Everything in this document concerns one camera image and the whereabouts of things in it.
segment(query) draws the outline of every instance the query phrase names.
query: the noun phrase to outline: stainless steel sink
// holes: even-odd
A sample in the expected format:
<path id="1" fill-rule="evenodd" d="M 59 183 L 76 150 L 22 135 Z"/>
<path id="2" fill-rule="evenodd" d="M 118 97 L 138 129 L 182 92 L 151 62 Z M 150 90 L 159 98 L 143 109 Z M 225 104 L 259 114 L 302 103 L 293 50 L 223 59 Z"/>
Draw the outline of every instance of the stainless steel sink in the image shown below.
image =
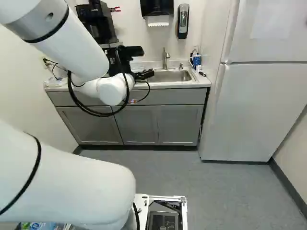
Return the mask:
<path id="1" fill-rule="evenodd" d="M 154 76 L 147 79 L 147 82 L 181 82 L 193 80 L 187 70 L 162 69 L 155 70 Z"/>

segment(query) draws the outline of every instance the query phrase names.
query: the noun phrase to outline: white wall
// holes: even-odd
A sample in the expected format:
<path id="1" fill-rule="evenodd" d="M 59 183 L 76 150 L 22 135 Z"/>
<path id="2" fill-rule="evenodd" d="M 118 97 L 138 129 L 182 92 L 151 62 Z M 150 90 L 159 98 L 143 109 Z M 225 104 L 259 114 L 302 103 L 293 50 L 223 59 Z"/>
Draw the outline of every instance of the white wall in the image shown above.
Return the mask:
<path id="1" fill-rule="evenodd" d="M 103 0 L 108 7 L 121 7 L 121 12 L 112 13 L 118 39 L 125 46 L 142 46 L 145 56 L 141 61 L 162 59 L 163 47 L 170 53 L 171 60 L 188 59 L 193 46 L 201 40 L 201 17 L 205 0 L 174 0 L 174 18 L 167 27 L 148 27 L 142 18 L 140 0 Z M 189 32 L 185 40 L 175 35 L 177 9 L 179 4 L 190 4 Z"/>
<path id="2" fill-rule="evenodd" d="M 51 76 L 40 62 L 43 54 L 3 26 L 0 38 L 0 119 L 72 152 L 77 142 L 43 88 L 43 81 Z"/>
<path id="3" fill-rule="evenodd" d="M 274 159 L 307 204 L 307 107 Z"/>

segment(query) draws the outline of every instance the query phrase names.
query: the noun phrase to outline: wall outlet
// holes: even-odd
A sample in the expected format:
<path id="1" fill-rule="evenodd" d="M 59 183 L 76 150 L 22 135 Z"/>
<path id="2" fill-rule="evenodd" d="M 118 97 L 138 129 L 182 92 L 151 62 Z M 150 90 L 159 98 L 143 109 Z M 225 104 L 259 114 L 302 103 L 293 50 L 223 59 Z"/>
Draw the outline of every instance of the wall outlet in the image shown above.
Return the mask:
<path id="1" fill-rule="evenodd" d="M 40 60 L 40 62 L 42 63 L 44 69 L 48 69 L 49 64 L 48 64 L 47 62 L 44 61 L 45 58 L 46 58 L 45 56 L 42 56 L 42 57 L 40 57 L 39 60 Z"/>

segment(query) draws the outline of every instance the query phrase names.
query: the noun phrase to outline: gray carpet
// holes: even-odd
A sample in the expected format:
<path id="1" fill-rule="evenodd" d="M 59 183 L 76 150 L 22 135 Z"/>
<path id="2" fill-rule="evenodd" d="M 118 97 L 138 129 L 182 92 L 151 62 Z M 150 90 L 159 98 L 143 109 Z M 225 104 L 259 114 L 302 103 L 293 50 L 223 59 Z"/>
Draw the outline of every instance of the gray carpet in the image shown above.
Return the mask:
<path id="1" fill-rule="evenodd" d="M 84 150 L 132 170 L 137 193 L 188 197 L 189 230 L 307 230 L 267 165 L 202 163 L 196 152 Z"/>

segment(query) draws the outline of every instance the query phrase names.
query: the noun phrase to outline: white refrigerator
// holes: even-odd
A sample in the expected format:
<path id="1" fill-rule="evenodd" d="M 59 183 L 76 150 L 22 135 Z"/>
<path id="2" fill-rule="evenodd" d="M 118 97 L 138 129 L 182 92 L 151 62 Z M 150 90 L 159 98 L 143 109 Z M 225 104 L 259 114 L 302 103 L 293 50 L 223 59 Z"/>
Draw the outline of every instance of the white refrigerator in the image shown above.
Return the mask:
<path id="1" fill-rule="evenodd" d="M 266 162 L 307 103 L 307 0 L 208 0 L 202 29 L 200 157 Z"/>

